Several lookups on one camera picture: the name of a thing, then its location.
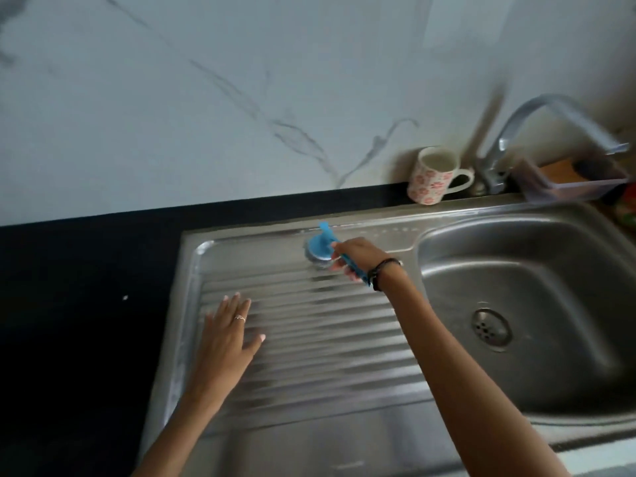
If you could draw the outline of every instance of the drain strainer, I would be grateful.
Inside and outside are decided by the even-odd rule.
[[[482,342],[498,348],[506,346],[513,339],[513,332],[505,318],[489,308],[475,311],[473,331]]]

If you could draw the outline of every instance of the person's left hand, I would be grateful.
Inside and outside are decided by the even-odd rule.
[[[250,299],[226,296],[215,315],[205,317],[201,343],[182,402],[210,414],[218,411],[265,339],[256,337],[243,349],[243,330]]]

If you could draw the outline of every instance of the black bracelet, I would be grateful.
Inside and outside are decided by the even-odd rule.
[[[396,259],[395,257],[388,257],[366,274],[366,278],[369,280],[369,284],[373,284],[374,290],[382,291],[382,289],[378,287],[378,275],[380,274],[380,271],[382,271],[382,268],[389,263],[397,263],[402,266],[402,261],[399,259]]]

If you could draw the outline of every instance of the person's right arm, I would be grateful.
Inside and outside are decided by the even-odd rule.
[[[390,257],[363,238],[334,245],[365,272]],[[336,266],[344,263],[338,260]],[[353,273],[345,268],[353,279]],[[565,477],[556,454],[437,318],[397,264],[378,285],[393,305],[457,452],[471,477]]]

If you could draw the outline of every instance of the mug handle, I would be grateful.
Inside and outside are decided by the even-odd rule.
[[[446,192],[444,192],[444,194],[452,194],[453,192],[459,192],[459,191],[463,191],[464,189],[468,189],[475,180],[475,173],[470,169],[457,170],[457,174],[455,175],[453,179],[457,178],[457,176],[468,176],[468,182],[458,185],[457,187],[447,189]]]

